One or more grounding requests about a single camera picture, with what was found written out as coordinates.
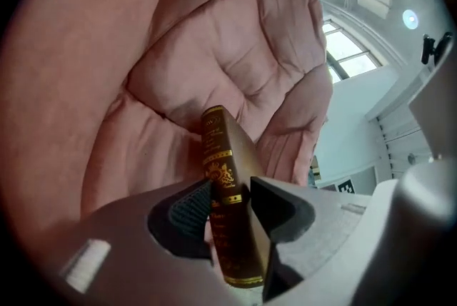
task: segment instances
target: book spine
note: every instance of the book spine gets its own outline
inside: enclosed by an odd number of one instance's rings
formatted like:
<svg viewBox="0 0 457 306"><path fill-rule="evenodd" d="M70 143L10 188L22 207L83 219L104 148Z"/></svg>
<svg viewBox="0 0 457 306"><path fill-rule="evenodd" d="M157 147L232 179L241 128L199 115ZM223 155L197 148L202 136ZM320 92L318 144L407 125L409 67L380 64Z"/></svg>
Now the book spine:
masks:
<svg viewBox="0 0 457 306"><path fill-rule="evenodd" d="M211 180L211 231L224 280L234 287L263 284L249 227L249 191L238 181L225 108L216 106L202 116L204 173Z"/></svg>

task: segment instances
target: pink cushion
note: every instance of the pink cushion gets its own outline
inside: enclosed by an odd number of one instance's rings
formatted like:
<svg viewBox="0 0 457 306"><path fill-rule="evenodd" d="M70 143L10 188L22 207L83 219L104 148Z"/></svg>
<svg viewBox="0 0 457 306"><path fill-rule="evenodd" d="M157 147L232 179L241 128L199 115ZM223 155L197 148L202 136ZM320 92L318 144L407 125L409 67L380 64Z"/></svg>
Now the pink cushion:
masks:
<svg viewBox="0 0 457 306"><path fill-rule="evenodd" d="M267 173L305 185L331 95L321 24L318 0L24 0L0 55L0 183L26 249L200 178L215 104Z"/></svg>

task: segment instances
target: gold lettering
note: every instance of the gold lettering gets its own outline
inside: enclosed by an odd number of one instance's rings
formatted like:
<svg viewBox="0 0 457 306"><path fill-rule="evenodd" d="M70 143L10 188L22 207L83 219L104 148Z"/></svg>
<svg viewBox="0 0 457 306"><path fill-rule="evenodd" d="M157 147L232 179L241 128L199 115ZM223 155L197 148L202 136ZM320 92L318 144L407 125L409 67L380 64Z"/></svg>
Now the gold lettering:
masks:
<svg viewBox="0 0 457 306"><path fill-rule="evenodd" d="M214 245L218 248L229 248L231 244L226 240L214 239Z"/></svg>
<svg viewBox="0 0 457 306"><path fill-rule="evenodd" d="M210 140L205 140L204 141L204 146L205 148L208 148L209 146L213 145L214 144L214 139L210 139Z"/></svg>
<svg viewBox="0 0 457 306"><path fill-rule="evenodd" d="M222 214L218 214L218 213L212 213L211 214L211 218L225 218L226 216L225 215L222 215Z"/></svg>
<svg viewBox="0 0 457 306"><path fill-rule="evenodd" d="M219 123L221 122L221 118L218 117L218 116L211 116L211 117L208 117L208 120L205 122L205 126L208 127L208 126L212 126L212 125L215 125L216 123Z"/></svg>
<svg viewBox="0 0 457 306"><path fill-rule="evenodd" d="M213 233L213 238L214 239L228 239L229 237L225 234L218 234L218 233Z"/></svg>
<svg viewBox="0 0 457 306"><path fill-rule="evenodd" d="M218 132L220 132L219 127L215 128L214 130L208 131L205 135L211 135L213 133L218 133Z"/></svg>
<svg viewBox="0 0 457 306"><path fill-rule="evenodd" d="M215 151L215 150L219 150L221 148L220 145L217 145L217 146L213 146L211 148L208 148L206 149L203 154L206 155L206 154L209 154L211 151Z"/></svg>

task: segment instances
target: brown book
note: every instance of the brown book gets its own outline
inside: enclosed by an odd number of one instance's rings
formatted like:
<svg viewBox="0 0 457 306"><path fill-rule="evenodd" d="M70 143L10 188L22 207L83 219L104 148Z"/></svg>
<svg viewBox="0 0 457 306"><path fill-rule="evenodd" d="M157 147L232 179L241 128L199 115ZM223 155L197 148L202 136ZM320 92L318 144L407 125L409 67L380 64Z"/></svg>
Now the brown book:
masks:
<svg viewBox="0 0 457 306"><path fill-rule="evenodd" d="M211 179L211 230L224 280L241 288L263 284L249 225L251 176L263 176L252 140L232 115L215 106L202 115L204 173Z"/></svg>

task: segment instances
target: white wall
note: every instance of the white wall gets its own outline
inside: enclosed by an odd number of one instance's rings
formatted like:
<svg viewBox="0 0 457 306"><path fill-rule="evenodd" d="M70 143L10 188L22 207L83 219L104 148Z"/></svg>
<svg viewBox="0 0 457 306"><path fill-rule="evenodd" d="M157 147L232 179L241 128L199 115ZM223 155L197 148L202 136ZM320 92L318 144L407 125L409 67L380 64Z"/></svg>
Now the white wall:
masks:
<svg viewBox="0 0 457 306"><path fill-rule="evenodd" d="M315 151L322 177L317 183L360 172L379 160L373 129L365 115L397 78L392 66L384 66L333 85L328 122Z"/></svg>
<svg viewBox="0 0 457 306"><path fill-rule="evenodd" d="M372 195L377 184L374 167L351 175L351 182L358 195Z"/></svg>
<svg viewBox="0 0 457 306"><path fill-rule="evenodd" d="M426 163L431 157L431 150L418 122L409 108L409 101L422 87L418 77L391 105L376 116L376 124L380 127L382 138L378 140L379 149L387 152L384 165L390 169L388 178L400 178L410 167L408 159L413 155L412 163Z"/></svg>

